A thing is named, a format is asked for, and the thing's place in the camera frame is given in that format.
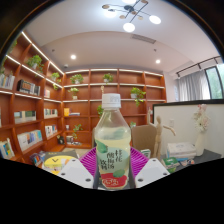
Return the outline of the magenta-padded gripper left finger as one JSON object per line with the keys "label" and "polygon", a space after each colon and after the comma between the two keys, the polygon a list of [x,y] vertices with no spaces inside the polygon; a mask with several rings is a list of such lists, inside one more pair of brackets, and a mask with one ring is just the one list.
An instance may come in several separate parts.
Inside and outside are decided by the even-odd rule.
{"label": "magenta-padded gripper left finger", "polygon": [[71,159],[58,176],[83,188],[96,189],[98,187],[96,149],[92,148],[80,158]]}

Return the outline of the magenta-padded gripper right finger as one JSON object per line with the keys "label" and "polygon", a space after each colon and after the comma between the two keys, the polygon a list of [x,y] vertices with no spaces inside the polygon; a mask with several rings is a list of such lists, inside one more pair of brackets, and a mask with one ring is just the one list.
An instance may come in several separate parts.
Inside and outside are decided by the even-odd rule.
{"label": "magenta-padded gripper right finger", "polygon": [[144,187],[168,175],[168,170],[157,158],[148,159],[139,150],[131,149],[129,177],[131,188]]}

